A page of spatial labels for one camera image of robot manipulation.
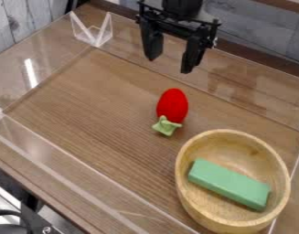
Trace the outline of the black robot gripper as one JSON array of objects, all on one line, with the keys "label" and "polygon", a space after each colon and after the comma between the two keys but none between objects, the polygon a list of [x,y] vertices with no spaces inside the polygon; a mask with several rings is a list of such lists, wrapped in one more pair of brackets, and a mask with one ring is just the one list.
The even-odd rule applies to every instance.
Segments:
[{"label": "black robot gripper", "polygon": [[153,61],[163,53],[163,31],[187,39],[180,72],[191,73],[207,48],[216,46],[220,20],[203,8],[204,0],[137,0],[136,3],[136,23],[147,59]]}]

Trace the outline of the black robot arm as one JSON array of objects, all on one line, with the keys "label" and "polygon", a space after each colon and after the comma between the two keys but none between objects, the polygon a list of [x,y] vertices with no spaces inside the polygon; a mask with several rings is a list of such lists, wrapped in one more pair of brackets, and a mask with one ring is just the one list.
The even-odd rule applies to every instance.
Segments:
[{"label": "black robot arm", "polygon": [[220,20],[203,9],[204,0],[139,0],[139,24],[143,51],[153,61],[164,51],[164,34],[183,39],[180,72],[188,74],[200,64],[208,48],[216,47]]}]

